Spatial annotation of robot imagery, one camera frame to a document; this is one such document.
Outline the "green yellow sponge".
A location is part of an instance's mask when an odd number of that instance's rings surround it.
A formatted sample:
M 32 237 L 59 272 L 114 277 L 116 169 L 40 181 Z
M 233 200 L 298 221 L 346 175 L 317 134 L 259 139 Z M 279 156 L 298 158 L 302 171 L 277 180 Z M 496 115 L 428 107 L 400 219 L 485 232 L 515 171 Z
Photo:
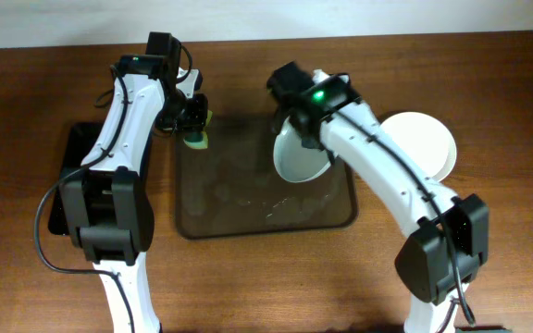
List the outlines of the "green yellow sponge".
M 208 148 L 208 135 L 205 127 L 210 123 L 213 113 L 210 110 L 187 113 L 182 120 L 180 130 L 184 143 L 191 149 Z

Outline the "light grey plate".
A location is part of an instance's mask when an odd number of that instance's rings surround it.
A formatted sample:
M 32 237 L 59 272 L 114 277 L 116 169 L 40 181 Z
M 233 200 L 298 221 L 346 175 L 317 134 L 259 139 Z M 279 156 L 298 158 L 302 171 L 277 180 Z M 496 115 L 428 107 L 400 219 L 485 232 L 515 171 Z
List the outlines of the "light grey plate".
M 287 117 L 276 136 L 273 162 L 279 176 L 289 183 L 302 183 L 322 176 L 337 160 L 338 154 L 302 146 L 302 138 Z

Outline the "pink plate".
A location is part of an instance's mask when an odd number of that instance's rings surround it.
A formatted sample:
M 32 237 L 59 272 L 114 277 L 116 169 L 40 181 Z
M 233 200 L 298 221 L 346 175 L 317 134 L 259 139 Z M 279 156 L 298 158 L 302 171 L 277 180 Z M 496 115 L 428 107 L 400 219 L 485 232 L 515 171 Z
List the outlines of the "pink plate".
M 401 112 L 385 119 L 381 127 L 436 181 L 443 181 L 452 173 L 457 160 L 455 138 L 436 118 Z

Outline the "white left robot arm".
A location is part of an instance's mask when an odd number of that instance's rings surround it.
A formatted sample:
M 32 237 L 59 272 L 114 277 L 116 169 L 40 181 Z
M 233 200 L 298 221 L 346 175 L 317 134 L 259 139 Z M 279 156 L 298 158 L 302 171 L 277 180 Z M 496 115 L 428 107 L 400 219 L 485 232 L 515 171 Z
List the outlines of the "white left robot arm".
M 68 234 L 104 286 L 116 332 L 159 332 L 146 259 L 155 216 L 145 191 L 152 133 L 207 146 L 202 74 L 160 55 L 125 55 L 112 66 L 108 114 L 90 151 L 58 183 Z

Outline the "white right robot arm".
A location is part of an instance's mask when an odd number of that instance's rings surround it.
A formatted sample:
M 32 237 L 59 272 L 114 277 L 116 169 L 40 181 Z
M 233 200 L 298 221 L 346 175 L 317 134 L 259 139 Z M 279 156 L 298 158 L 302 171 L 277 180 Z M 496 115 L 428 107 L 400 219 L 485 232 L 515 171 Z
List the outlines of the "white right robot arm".
M 289 63 L 266 83 L 276 101 L 273 160 L 302 183 L 341 159 L 385 204 L 406 241 L 394 265 L 409 290 L 405 332 L 454 332 L 477 323 L 465 291 L 488 260 L 489 217 L 475 194 L 460 198 L 428 176 L 380 126 L 348 75 L 309 74 Z

